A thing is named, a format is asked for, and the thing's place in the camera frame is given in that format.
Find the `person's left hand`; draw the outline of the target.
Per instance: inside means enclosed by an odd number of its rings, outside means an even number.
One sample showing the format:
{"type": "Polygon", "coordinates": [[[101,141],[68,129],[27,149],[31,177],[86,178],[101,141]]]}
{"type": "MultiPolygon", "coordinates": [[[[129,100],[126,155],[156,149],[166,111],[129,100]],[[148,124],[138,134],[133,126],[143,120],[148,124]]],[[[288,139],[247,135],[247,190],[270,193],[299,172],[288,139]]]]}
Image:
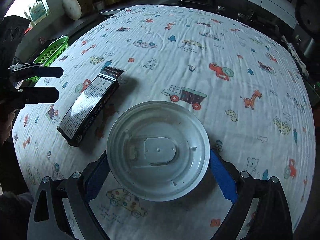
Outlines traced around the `person's left hand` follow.
{"type": "Polygon", "coordinates": [[[1,145],[10,137],[12,131],[12,122],[15,118],[15,110],[7,115],[4,121],[1,121],[0,142],[1,145]]]}

